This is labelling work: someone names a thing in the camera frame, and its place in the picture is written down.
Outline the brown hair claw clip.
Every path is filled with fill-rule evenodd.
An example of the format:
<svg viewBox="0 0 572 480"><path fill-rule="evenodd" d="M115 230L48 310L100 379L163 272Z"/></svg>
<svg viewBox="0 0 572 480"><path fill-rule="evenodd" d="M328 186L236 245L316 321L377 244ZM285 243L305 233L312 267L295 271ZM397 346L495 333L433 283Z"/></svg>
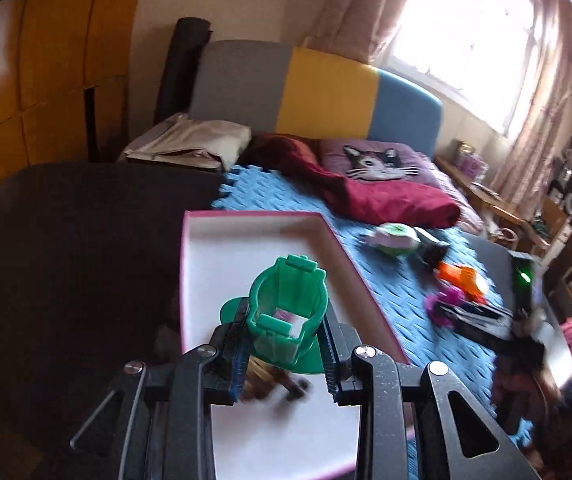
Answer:
<svg viewBox="0 0 572 480"><path fill-rule="evenodd" d="M246 369L242 395L243 402L264 401L277 388L285 390L284 400L295 402L304 399L311 391L310 382L299 376L294 376L282 368L252 356Z"/></svg>

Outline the green cup holder toy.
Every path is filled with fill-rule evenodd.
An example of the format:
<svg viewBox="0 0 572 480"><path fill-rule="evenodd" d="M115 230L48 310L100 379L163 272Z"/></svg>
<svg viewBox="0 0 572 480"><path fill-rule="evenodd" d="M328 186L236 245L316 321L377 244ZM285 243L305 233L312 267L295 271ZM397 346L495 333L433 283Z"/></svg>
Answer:
<svg viewBox="0 0 572 480"><path fill-rule="evenodd" d="M316 333L329 296L326 271L316 261L277 258L254 279L244 299L252 356L296 374L322 373Z"/></svg>

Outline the orange cube block toy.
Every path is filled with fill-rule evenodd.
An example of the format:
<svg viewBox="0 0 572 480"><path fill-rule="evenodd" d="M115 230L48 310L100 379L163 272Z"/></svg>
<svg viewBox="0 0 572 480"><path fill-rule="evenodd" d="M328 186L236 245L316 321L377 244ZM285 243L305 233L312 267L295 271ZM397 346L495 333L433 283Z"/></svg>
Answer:
<svg viewBox="0 0 572 480"><path fill-rule="evenodd" d="M484 304L489 292L487 280L471 266L440 262L436 278L458 288L468 300Z"/></svg>

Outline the magenta hydrant-shaped toy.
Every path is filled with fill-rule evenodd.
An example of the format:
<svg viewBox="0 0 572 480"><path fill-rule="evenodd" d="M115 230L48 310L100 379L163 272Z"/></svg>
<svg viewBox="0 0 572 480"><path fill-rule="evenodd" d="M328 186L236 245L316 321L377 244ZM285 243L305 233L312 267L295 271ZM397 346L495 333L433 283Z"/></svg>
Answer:
<svg viewBox="0 0 572 480"><path fill-rule="evenodd" d="M424 299L424 308L428 318L435 325L440 327L452 328L453 323L450 321L438 307L438 304L446 304L447 306L459 306L465 300L464 292L458 287L450 284L442 284L438 292L428 295Z"/></svg>

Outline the green white plug-in device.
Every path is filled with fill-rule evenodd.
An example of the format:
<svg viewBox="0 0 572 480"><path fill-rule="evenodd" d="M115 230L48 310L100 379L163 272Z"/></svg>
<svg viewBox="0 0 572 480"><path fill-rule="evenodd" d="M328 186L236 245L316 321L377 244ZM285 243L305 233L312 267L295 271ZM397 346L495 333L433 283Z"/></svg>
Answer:
<svg viewBox="0 0 572 480"><path fill-rule="evenodd" d="M384 254L406 256L420 247L420 238L412 226L403 223L384 223L363 235L364 242Z"/></svg>

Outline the black cylindrical filter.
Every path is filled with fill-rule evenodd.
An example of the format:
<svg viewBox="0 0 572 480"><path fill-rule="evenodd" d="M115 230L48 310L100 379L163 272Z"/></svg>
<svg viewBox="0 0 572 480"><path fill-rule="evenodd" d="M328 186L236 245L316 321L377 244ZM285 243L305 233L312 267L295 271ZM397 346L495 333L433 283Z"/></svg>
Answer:
<svg viewBox="0 0 572 480"><path fill-rule="evenodd" d="M417 257L428 269L434 270L448 253L450 244L423 228L415 228L414 231L420 241L415 252Z"/></svg>

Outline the pink shallow cardboard box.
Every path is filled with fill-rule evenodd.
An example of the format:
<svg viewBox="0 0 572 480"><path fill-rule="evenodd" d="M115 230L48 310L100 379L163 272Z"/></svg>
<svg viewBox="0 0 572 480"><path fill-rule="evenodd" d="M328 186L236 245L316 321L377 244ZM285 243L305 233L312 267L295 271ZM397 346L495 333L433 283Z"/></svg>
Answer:
<svg viewBox="0 0 572 480"><path fill-rule="evenodd" d="M360 414L328 392L315 332L334 316L364 344L405 356L356 264L322 214L193 211L183 220L180 320L183 350L209 341L248 301L239 319L259 359L307 379L289 401L282 388L263 401L211 410L220 479L331 479L356 466Z"/></svg>

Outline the blue foam puzzle mat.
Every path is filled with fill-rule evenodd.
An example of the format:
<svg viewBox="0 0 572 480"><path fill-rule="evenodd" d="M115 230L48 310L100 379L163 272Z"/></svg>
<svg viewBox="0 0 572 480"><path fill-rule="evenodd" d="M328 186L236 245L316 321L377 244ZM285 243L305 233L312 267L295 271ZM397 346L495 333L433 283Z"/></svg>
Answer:
<svg viewBox="0 0 572 480"><path fill-rule="evenodd" d="M431 322L424 299L437 290L437 281L420 260L392 258L367 246L362 236L370 226L336 216L309 185L274 170L234 167L224 177L211 207L322 214L382 311L384 326L392 330L401 345L401 360L415 366L425 366L431 361L445 362L478 401L485 408L491 408L494 353Z"/></svg>

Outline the pink striped duvet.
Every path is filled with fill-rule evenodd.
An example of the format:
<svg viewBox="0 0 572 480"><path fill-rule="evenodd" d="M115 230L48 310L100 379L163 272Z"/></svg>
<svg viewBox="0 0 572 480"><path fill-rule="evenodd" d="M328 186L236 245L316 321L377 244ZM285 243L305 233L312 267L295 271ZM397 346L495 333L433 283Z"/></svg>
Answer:
<svg viewBox="0 0 572 480"><path fill-rule="evenodd" d="M481 235L486 227L484 220L472 208L465 195L453 184L451 178L441 171L425 154L418 152L417 156L417 165L420 167L420 173L425 184L446 193L460 207L460 218L457 220L456 226L468 234Z"/></svg>

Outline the wooden side table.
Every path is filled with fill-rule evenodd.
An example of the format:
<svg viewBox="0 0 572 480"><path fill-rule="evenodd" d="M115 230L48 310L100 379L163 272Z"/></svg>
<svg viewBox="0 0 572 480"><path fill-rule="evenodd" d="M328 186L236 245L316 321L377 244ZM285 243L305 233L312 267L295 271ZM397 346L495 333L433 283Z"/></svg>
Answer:
<svg viewBox="0 0 572 480"><path fill-rule="evenodd" d="M492 219L499 218L517 228L533 247L540 252L546 252L550 248L550 243L536 234L532 225L514 211L501 197L494 197L492 194L484 192L476 183L470 178L466 177L461 170L457 169L454 165L448 162L441 156L434 158L436 166L449 176L454 185L462 190L462 193L467 197L469 203L472 205L480 217L490 217Z"/></svg>

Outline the maroon blanket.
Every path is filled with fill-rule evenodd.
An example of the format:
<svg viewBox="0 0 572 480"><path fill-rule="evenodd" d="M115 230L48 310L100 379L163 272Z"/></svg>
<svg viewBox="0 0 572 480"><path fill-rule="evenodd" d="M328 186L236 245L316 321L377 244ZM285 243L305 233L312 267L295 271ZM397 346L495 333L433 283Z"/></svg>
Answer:
<svg viewBox="0 0 572 480"><path fill-rule="evenodd" d="M324 168L319 140L259 133L240 161L309 185L337 216L373 226L393 222L447 229L461 215L455 200L438 188L405 180L360 182Z"/></svg>

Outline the purple gift box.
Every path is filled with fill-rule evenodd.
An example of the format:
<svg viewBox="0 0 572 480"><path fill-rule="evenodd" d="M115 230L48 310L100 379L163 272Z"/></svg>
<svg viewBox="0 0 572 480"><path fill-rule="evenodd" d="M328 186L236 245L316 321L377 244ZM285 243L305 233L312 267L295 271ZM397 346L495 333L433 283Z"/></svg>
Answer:
<svg viewBox="0 0 572 480"><path fill-rule="evenodd" d="M455 167L464 176L475 182L481 182L488 171L488 164L476 152L476 148L467 142L460 141L455 152Z"/></svg>

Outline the purple cat pillow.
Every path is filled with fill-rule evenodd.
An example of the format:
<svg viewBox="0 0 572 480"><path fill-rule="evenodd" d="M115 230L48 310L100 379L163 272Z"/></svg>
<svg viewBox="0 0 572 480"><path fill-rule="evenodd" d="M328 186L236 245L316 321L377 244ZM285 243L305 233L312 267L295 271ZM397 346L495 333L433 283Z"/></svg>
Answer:
<svg viewBox="0 0 572 480"><path fill-rule="evenodd" d="M322 140L322 166L361 182L410 181L440 188L439 170L421 152L403 143L367 140Z"/></svg>

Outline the white folded bag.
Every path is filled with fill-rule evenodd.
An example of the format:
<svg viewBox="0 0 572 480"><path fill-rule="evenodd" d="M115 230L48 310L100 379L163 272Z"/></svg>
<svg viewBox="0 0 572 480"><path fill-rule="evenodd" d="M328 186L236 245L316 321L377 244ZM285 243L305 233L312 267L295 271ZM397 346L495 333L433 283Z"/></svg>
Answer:
<svg viewBox="0 0 572 480"><path fill-rule="evenodd" d="M174 114L133 141L126 160L228 171L246 150L251 128L227 120L196 120Z"/></svg>

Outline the grey yellow blue headboard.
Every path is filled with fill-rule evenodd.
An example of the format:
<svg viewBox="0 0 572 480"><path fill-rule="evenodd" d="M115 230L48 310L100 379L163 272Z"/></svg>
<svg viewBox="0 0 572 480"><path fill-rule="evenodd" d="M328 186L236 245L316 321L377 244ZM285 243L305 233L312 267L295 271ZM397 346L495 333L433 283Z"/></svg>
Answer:
<svg viewBox="0 0 572 480"><path fill-rule="evenodd" d="M366 139L435 153L442 103L371 65L303 47L222 40L202 51L190 117L307 139Z"/></svg>

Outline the black rolled mat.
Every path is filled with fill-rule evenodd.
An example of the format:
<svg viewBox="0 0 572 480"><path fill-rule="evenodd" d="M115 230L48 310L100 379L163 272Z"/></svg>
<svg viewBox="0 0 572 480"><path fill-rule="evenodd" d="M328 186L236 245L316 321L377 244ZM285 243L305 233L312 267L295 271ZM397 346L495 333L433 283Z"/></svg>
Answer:
<svg viewBox="0 0 572 480"><path fill-rule="evenodd" d="M201 52L211 35L211 23L203 18L176 21L158 89L155 125L190 109Z"/></svg>

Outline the pink curtain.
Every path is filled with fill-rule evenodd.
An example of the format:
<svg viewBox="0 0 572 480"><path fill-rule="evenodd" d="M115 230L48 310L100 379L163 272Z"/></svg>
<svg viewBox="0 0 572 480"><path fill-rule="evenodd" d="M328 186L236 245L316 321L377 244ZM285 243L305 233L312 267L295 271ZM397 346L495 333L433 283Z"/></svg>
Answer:
<svg viewBox="0 0 572 480"><path fill-rule="evenodd" d="M325 0L306 48L370 64L392 40L408 0Z"/></svg>

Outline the wooden wardrobe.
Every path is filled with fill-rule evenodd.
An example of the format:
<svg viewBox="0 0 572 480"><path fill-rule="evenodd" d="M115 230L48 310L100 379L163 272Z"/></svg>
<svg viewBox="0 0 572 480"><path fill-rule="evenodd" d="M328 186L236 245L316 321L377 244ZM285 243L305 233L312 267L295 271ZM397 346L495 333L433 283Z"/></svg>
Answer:
<svg viewBox="0 0 572 480"><path fill-rule="evenodd" d="M0 0L0 182L124 148L137 3Z"/></svg>

